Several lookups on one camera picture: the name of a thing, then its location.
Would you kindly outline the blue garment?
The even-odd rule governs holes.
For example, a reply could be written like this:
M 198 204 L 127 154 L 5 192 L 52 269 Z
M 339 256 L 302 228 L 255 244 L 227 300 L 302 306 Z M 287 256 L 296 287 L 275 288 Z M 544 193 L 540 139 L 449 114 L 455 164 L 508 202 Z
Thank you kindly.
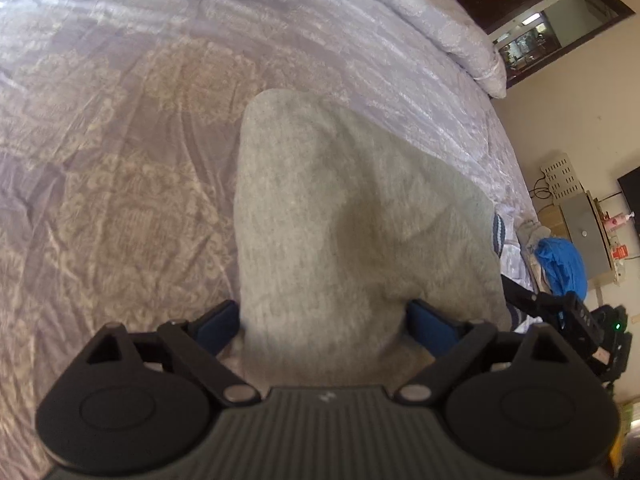
M 574 292 L 580 300 L 586 299 L 586 267 L 572 242 L 565 238 L 547 237 L 538 242 L 534 254 L 554 296 Z

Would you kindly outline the lavender embroidered bedspread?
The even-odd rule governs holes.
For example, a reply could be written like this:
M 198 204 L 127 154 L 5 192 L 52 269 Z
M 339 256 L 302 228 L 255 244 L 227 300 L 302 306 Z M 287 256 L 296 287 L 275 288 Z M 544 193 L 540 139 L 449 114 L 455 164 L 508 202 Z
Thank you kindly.
M 48 461 L 36 406 L 93 331 L 238 289 L 240 122 L 328 96 L 533 218 L 494 99 L 378 0 L 1 0 L 1 474 Z

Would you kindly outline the grey cabinet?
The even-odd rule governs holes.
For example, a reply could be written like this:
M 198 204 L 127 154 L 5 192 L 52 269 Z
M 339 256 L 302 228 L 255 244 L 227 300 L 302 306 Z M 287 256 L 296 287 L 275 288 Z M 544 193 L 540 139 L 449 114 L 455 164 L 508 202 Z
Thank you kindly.
M 560 203 L 570 240 L 582 257 L 590 288 L 620 284 L 623 271 L 613 258 L 600 210 L 588 191 Z

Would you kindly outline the light grey pants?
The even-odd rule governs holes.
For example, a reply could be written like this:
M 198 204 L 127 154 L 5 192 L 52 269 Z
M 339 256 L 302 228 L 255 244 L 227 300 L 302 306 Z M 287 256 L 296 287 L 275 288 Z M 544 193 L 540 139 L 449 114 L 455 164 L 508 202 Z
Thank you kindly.
M 239 374 L 281 386 L 393 389 L 431 362 L 404 331 L 410 300 L 508 328 L 495 206 L 471 180 L 310 93 L 244 110 L 234 229 Z

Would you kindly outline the beige garment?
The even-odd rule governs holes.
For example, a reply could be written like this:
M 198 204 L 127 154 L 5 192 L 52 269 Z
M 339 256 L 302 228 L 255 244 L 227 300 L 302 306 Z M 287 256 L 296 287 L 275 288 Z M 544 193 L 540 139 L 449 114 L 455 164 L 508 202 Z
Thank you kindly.
M 521 255 L 537 292 L 550 292 L 544 269 L 535 252 L 541 240 L 551 236 L 551 230 L 538 220 L 526 220 L 515 231 L 521 246 Z

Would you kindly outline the white perforated box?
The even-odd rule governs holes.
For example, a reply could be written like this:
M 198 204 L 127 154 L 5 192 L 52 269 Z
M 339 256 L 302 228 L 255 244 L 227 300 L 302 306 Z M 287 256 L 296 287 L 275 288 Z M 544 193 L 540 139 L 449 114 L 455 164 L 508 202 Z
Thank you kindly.
M 541 166 L 544 182 L 548 185 L 552 203 L 560 203 L 585 192 L 579 181 L 574 166 L 564 152 L 555 152 Z

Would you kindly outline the dark wooden cabinet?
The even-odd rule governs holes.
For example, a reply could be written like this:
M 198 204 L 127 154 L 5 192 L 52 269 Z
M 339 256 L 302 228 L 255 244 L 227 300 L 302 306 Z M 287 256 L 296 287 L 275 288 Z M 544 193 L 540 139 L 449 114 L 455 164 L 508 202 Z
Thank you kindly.
M 622 0 L 457 2 L 502 57 L 509 88 L 634 15 Z

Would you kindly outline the rolled lavender quilt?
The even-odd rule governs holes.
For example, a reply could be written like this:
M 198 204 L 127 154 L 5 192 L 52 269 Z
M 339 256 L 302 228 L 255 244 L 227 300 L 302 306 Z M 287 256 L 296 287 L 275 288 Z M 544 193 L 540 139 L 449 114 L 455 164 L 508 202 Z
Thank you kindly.
M 506 96 L 506 66 L 457 0 L 378 0 L 449 54 L 488 96 Z

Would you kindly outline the black television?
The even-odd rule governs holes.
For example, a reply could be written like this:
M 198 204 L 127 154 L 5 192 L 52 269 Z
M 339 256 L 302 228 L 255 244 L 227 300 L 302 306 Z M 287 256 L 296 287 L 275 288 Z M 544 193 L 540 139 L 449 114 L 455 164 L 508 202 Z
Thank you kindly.
M 634 229 L 640 235 L 640 167 L 617 179 L 627 206 L 634 213 Z

